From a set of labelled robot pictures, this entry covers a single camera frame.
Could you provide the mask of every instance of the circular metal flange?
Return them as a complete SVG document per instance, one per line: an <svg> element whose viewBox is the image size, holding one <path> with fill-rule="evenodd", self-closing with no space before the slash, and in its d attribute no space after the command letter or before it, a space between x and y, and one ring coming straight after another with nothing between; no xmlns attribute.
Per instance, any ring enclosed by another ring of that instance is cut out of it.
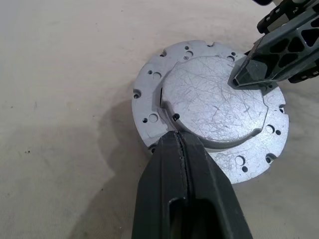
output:
<svg viewBox="0 0 319 239"><path fill-rule="evenodd" d="M245 55L219 43L181 42L153 56L134 85L132 110L150 153L170 130L197 135L231 183L266 171L286 143L285 99L276 83L236 88Z"/></svg>

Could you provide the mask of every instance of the mounting hole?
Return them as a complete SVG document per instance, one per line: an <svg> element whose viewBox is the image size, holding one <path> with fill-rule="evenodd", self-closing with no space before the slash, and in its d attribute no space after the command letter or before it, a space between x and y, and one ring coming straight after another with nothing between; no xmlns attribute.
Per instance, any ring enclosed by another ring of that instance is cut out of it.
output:
<svg viewBox="0 0 319 239"><path fill-rule="evenodd" d="M235 58L234 58L233 56L227 56L227 59L228 59L228 60L231 60L231 61L233 61L233 62L235 61Z"/></svg>
<svg viewBox="0 0 319 239"><path fill-rule="evenodd" d="M162 54L161 55L159 55L160 57L165 57L167 55L167 52L164 50L163 52L162 52Z"/></svg>
<svg viewBox="0 0 319 239"><path fill-rule="evenodd" d="M273 132L275 132L275 127L273 127L271 124L269 124L266 126L266 131L268 133L273 133Z"/></svg>
<svg viewBox="0 0 319 239"><path fill-rule="evenodd" d="M157 144L152 144L152 145L148 148L148 150L149 150L152 154L154 154L154 152L155 152L155 150L156 150L156 146L157 146Z"/></svg>
<svg viewBox="0 0 319 239"><path fill-rule="evenodd" d="M266 156L266 162L270 164L270 163L271 163L271 161L272 161L272 160L271 160L271 158L270 158L270 157L268 157L268 156Z"/></svg>
<svg viewBox="0 0 319 239"><path fill-rule="evenodd" d="M192 57L194 53L192 51L186 51L185 56Z"/></svg>
<svg viewBox="0 0 319 239"><path fill-rule="evenodd" d="M139 97L141 97L141 91L134 89L133 90L133 97L134 97L134 99L138 99Z"/></svg>
<svg viewBox="0 0 319 239"><path fill-rule="evenodd" d="M239 166L243 166L246 162L245 158L243 156L237 156L235 158L235 161L236 163L239 165Z"/></svg>
<svg viewBox="0 0 319 239"><path fill-rule="evenodd" d="M179 114L174 114L174 115L173 115L173 120L176 121L176 120L178 120L178 119L179 119Z"/></svg>
<svg viewBox="0 0 319 239"><path fill-rule="evenodd" d="M155 73L153 74L153 79L154 79L154 80L159 80L160 78L161 78L160 72L155 72Z"/></svg>
<svg viewBox="0 0 319 239"><path fill-rule="evenodd" d="M241 170L243 170L244 173L248 172L248 168L246 166L242 167Z"/></svg>
<svg viewBox="0 0 319 239"><path fill-rule="evenodd" d="M149 115L149 121L150 122L155 123L158 120L159 120L159 117L156 114L150 114Z"/></svg>

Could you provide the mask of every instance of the metal disc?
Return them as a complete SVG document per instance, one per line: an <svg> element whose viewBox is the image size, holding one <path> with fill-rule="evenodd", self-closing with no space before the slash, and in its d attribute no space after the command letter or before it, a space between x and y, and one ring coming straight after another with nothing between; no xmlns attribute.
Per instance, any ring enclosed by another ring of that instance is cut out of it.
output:
<svg viewBox="0 0 319 239"><path fill-rule="evenodd" d="M181 42L153 56L134 85L132 110L148 152L169 130L197 135L238 183L258 176L282 152L289 118L277 84L236 88L245 55L219 43Z"/></svg>

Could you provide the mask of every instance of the screw hole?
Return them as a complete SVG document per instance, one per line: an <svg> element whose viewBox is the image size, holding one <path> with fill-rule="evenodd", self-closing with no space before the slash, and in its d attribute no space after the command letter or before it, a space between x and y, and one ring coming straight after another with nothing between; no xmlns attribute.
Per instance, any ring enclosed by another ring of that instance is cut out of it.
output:
<svg viewBox="0 0 319 239"><path fill-rule="evenodd" d="M167 52L164 50L161 55L159 55L160 57L165 57L167 55Z"/></svg>
<svg viewBox="0 0 319 239"><path fill-rule="evenodd" d="M176 120L178 120L178 119L179 119L179 114L174 114L174 115L173 115L173 120L176 121Z"/></svg>
<svg viewBox="0 0 319 239"><path fill-rule="evenodd" d="M246 166L242 167L241 169L243 170L244 173L248 172L248 168Z"/></svg>
<svg viewBox="0 0 319 239"><path fill-rule="evenodd" d="M138 99L139 97L141 97L142 93L140 90L138 89L133 89L133 97L134 99Z"/></svg>
<svg viewBox="0 0 319 239"><path fill-rule="evenodd" d="M267 163L271 163L271 158L270 157L266 157L266 162Z"/></svg>

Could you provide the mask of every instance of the metal part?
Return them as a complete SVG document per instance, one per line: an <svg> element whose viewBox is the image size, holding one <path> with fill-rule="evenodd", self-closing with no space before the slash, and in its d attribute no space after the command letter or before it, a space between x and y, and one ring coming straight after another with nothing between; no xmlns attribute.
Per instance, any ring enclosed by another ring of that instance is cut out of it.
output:
<svg viewBox="0 0 319 239"><path fill-rule="evenodd" d="M236 194L199 139L160 138L139 181L132 239L252 239Z"/></svg>
<svg viewBox="0 0 319 239"><path fill-rule="evenodd" d="M153 56L134 85L132 109L149 153L171 130L197 135L231 183L267 170L286 143L289 119L276 83L236 88L245 55L219 43L172 45Z"/></svg>
<svg viewBox="0 0 319 239"><path fill-rule="evenodd" d="M319 59L318 2L308 6L307 9L297 8L294 11L295 15L291 16L293 19L255 43L235 76L234 82L237 86L293 78ZM265 31L268 22L272 22L271 18L278 19L281 13L279 7L280 5L273 10L273 15L266 16L262 22L265 25L259 23L260 31Z"/></svg>

